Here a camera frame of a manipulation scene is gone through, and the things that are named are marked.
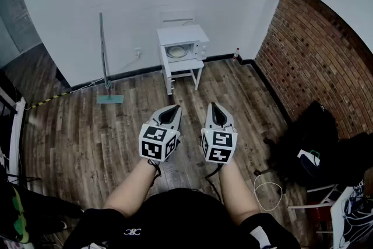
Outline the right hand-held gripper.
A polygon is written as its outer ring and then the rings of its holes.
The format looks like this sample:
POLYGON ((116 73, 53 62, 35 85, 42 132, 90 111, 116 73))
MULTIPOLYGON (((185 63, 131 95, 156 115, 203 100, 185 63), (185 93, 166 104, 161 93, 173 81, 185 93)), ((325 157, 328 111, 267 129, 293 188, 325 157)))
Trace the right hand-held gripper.
POLYGON ((236 149, 237 131, 233 116, 221 104, 212 102, 207 107, 205 128, 201 129, 202 153, 207 162, 229 163, 236 149), (222 128, 212 129, 213 123, 222 128))

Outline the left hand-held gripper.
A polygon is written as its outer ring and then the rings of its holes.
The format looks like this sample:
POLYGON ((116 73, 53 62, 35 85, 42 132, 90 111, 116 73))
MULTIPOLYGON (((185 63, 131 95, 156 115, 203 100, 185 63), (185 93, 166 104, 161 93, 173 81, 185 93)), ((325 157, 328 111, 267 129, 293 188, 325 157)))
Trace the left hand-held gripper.
POLYGON ((139 155, 164 162, 180 143, 182 107, 174 104, 156 110, 142 125, 139 134, 139 155))

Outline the white microwave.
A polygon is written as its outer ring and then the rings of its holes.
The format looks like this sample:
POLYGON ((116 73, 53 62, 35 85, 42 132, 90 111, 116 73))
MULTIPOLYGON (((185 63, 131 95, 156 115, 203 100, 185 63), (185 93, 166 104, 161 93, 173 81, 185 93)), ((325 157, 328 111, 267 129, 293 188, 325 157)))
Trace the white microwave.
POLYGON ((203 60, 207 56, 210 40, 198 24, 166 27, 157 29, 159 56, 167 87, 171 87, 173 72, 189 72, 195 88, 198 88, 203 69, 203 60), (168 47, 181 46, 187 50, 182 58, 167 56, 168 47))

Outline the person's right forearm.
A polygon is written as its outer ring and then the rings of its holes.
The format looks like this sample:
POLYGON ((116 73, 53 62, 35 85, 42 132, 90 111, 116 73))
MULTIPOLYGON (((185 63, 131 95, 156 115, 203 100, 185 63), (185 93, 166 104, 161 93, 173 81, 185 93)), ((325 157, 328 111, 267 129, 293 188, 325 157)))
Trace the person's right forearm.
POLYGON ((260 213, 257 200, 248 188, 234 158, 229 164, 222 166, 219 180, 224 206, 236 225, 239 226, 245 219, 260 213))

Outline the person's left forearm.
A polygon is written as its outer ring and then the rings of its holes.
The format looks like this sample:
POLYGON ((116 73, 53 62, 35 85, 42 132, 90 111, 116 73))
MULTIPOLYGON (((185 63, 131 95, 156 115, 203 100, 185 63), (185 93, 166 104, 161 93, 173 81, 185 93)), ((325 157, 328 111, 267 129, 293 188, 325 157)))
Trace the person's left forearm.
POLYGON ((126 218, 133 216, 142 206, 158 169, 159 162, 141 158, 124 181, 109 195, 103 208, 119 211, 126 218))

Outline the teal flat mop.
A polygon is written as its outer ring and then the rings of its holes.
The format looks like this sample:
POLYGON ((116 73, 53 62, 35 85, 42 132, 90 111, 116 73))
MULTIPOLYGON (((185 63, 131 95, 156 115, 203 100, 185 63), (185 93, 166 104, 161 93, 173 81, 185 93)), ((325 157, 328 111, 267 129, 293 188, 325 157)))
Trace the teal flat mop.
POLYGON ((103 14, 99 13, 99 26, 100 26, 100 47, 101 47, 101 63, 103 67, 103 78, 105 84, 106 95, 97 96, 97 104, 122 104, 124 101, 123 95, 113 95, 111 93, 111 81, 108 80, 106 70, 106 47, 104 38, 103 14))

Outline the large black bag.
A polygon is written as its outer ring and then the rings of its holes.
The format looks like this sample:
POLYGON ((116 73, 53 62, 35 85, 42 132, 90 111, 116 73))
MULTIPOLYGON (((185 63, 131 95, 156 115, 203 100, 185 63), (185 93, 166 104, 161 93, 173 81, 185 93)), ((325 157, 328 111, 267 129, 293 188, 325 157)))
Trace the large black bag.
POLYGON ((263 141, 270 150, 269 170, 273 170, 283 184, 352 187, 373 167, 373 133, 340 139, 333 115, 317 101, 301 113, 277 142, 269 138, 263 141), (319 166, 299 159, 301 149, 314 151, 320 159, 319 166))

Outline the white teal packet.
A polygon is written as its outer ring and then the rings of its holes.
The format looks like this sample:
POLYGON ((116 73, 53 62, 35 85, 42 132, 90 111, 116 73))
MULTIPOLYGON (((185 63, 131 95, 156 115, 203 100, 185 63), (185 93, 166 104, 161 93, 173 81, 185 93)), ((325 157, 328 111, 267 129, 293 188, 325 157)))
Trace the white teal packet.
POLYGON ((297 157, 304 161, 309 161, 314 166, 318 167, 320 164, 320 159, 317 155, 314 154, 314 151, 306 152, 304 150, 300 150, 297 157))

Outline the person's black clothing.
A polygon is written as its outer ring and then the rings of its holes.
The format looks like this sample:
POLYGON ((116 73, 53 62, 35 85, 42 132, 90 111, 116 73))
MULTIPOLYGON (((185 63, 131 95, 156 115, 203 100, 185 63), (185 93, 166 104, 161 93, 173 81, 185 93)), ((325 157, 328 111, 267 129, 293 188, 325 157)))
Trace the person's black clothing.
POLYGON ((300 249, 272 215, 236 225, 224 205, 197 190, 177 188, 147 199, 126 218, 115 209, 88 209, 64 249, 300 249))

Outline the black metal railing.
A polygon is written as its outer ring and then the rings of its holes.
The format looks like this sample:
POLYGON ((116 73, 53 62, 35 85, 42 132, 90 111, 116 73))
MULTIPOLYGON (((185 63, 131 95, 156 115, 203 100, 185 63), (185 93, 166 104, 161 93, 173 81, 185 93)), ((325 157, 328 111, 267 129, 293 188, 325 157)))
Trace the black metal railing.
POLYGON ((26 101, 0 70, 0 169, 11 183, 23 185, 22 138, 26 101))

